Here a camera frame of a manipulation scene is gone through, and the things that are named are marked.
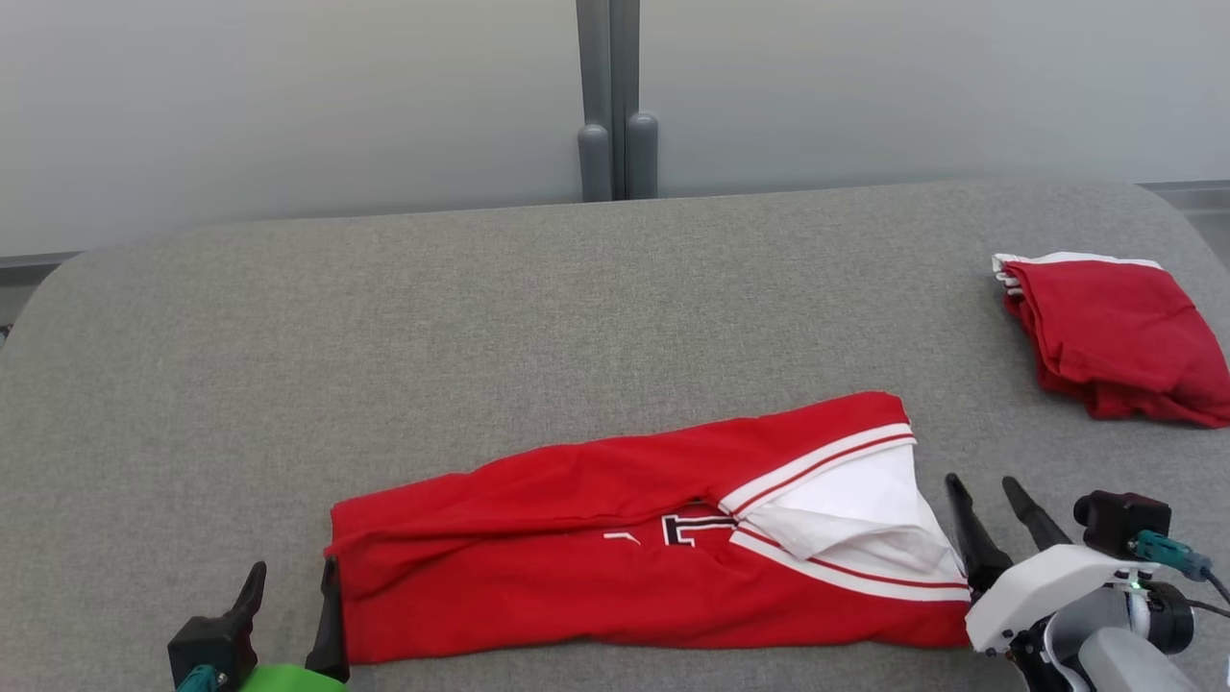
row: cable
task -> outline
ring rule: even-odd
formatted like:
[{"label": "cable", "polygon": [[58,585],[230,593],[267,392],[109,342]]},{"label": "cable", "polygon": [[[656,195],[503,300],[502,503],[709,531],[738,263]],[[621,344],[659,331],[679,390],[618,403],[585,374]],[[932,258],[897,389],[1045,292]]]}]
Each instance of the cable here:
[{"label": "cable", "polygon": [[1191,599],[1183,599],[1183,602],[1193,608],[1200,608],[1202,611],[1209,611],[1210,613],[1216,613],[1224,618],[1230,618],[1230,611],[1225,608],[1219,608],[1216,606],[1212,606],[1209,604],[1205,604],[1204,601],[1193,601]]},{"label": "cable", "polygon": [[1204,579],[1209,580],[1209,584],[1212,584],[1213,588],[1218,590],[1218,594],[1221,594],[1221,597],[1226,600],[1226,604],[1230,604],[1230,589],[1226,589],[1226,585],[1221,584],[1220,579],[1213,576],[1213,570],[1210,570],[1209,568],[1202,568],[1200,575],[1203,575]]}]

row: gray fabric surface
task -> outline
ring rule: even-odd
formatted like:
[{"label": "gray fabric surface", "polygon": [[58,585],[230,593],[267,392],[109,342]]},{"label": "gray fabric surface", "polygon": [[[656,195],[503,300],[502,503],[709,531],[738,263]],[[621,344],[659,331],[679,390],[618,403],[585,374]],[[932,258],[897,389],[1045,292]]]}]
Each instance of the gray fabric surface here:
[{"label": "gray fabric surface", "polygon": [[[904,398],[945,527],[950,471],[1017,557],[1032,546],[1002,474],[1069,530],[1079,495],[1135,490],[1172,501],[1175,536],[1230,575],[1230,434],[1095,423],[1033,383],[990,254],[1060,248],[1160,261],[1230,343],[1226,269],[1125,184],[276,221],[79,256],[0,350],[0,687],[170,688],[166,640],[228,607],[257,559],[269,581],[256,648],[301,661],[338,500],[540,445],[862,390]],[[1230,627],[1199,617],[1198,629],[1177,664],[1216,687]],[[968,651],[577,643],[362,669],[352,687],[1002,685],[1016,685],[1011,666]]]}]

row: green cable connector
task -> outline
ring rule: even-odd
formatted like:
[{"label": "green cable connector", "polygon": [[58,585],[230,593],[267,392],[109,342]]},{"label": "green cable connector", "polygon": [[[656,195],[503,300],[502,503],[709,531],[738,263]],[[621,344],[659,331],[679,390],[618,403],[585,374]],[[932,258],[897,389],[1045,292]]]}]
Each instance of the green cable connector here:
[{"label": "green cable connector", "polygon": [[1141,531],[1128,541],[1128,549],[1140,559],[1175,568],[1192,581],[1204,581],[1205,573],[1213,569],[1213,562],[1207,556],[1156,531]]}]

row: folded red jersey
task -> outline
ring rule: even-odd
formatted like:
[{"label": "folded red jersey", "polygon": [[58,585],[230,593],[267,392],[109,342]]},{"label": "folded red jersey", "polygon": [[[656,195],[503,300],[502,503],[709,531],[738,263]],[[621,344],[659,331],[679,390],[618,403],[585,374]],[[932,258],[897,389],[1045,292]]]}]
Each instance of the folded red jersey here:
[{"label": "folded red jersey", "polygon": [[1095,419],[1134,414],[1230,425],[1230,371],[1213,329],[1149,259],[995,254],[1004,301],[1033,342],[1044,390]]},{"label": "folded red jersey", "polygon": [[968,645],[969,591],[879,392],[544,447],[333,508],[357,664],[590,638]]}]

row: green part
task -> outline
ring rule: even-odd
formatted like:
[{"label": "green part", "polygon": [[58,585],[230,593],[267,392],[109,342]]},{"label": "green part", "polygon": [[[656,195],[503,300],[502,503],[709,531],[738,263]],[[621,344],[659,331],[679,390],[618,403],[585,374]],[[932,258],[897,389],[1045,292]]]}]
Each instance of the green part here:
[{"label": "green part", "polygon": [[283,664],[256,666],[240,692],[346,692],[346,685],[319,672]]}]

